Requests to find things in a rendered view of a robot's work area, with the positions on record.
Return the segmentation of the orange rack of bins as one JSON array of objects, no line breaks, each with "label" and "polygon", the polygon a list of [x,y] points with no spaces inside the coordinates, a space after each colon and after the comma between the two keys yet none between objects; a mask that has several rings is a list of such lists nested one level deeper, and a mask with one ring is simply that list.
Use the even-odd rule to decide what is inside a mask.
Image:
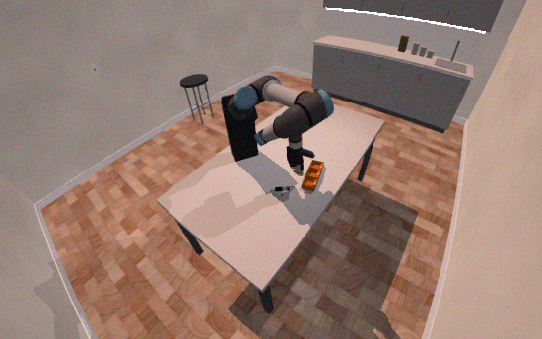
[{"label": "orange rack of bins", "polygon": [[309,166],[305,174],[305,179],[302,183],[302,189],[314,192],[315,186],[317,184],[318,178],[321,175],[323,167],[324,162],[312,160],[312,164],[311,166]]}]

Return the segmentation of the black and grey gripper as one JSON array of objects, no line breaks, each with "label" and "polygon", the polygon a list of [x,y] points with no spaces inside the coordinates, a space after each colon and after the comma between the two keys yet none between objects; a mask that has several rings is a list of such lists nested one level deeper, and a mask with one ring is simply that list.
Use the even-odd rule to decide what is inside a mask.
[{"label": "black and grey gripper", "polygon": [[287,161],[289,162],[290,167],[292,167],[293,172],[298,172],[301,176],[304,170],[304,159],[302,155],[298,154],[298,151],[302,149],[301,146],[298,149],[292,149],[287,146]]}]

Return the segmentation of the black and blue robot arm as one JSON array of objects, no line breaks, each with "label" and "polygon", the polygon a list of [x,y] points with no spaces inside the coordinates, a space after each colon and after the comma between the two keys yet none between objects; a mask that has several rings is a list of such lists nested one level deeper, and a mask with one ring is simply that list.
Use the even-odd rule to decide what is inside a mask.
[{"label": "black and blue robot arm", "polygon": [[254,138],[260,146],[279,138],[288,138],[289,147],[298,149],[303,145],[302,134],[332,115],[334,104],[324,90],[299,92],[279,82],[275,75],[269,74],[238,88],[234,100],[229,100],[228,111],[235,119],[246,119],[253,108],[264,101],[287,106],[288,109],[277,116],[273,124],[256,133]]}]

